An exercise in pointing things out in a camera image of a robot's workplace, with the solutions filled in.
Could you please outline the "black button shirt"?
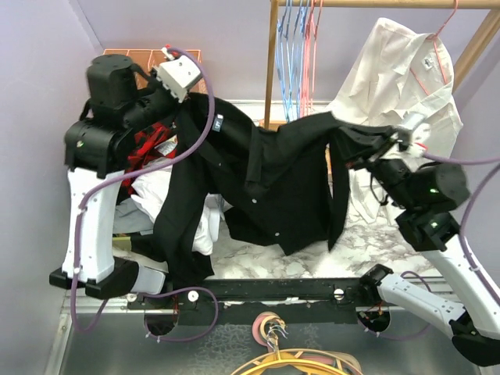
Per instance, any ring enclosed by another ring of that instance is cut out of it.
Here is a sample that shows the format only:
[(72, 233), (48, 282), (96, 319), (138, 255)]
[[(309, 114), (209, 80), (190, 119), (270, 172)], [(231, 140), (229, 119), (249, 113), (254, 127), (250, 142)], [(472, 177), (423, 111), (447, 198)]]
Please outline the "black button shirt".
[[(286, 255), (318, 241), (333, 248), (344, 230), (349, 196), (348, 171), (331, 161), (340, 125), (334, 116), (320, 112), (271, 131), (222, 99), (216, 113), (223, 118), (220, 127), (175, 165), (201, 171), (208, 193), (230, 205), (230, 232), (239, 241), (278, 245)], [(153, 236), (152, 258), (166, 263), (176, 288), (213, 275), (210, 258), (186, 248), (186, 241), (165, 250), (166, 236)]]

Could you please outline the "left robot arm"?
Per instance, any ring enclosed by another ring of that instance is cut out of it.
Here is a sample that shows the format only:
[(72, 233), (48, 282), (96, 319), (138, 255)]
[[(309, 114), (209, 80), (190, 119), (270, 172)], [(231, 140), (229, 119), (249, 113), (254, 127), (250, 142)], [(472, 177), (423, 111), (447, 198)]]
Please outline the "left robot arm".
[(145, 293), (161, 309), (173, 297), (165, 273), (114, 257), (113, 221), (135, 134), (165, 119), (178, 101), (125, 55), (93, 59), (86, 77), (90, 98), (64, 137), (71, 197), (66, 257), (49, 283), (84, 288), (101, 300)]

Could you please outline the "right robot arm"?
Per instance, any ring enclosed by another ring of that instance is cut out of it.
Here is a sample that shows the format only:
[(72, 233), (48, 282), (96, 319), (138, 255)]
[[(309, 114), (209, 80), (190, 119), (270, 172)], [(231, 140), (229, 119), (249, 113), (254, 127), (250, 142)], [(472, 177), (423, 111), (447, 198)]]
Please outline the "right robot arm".
[(465, 162), (430, 155), (425, 138), (396, 127), (342, 124), (334, 142), (333, 166), (365, 169), (402, 209), (396, 223), (403, 238), (443, 276), (458, 297), (448, 302), (377, 264), (356, 288), (367, 305), (387, 302), (446, 334), (471, 363), (499, 364), (499, 288), (468, 246), (464, 223), (452, 210), (472, 205)]

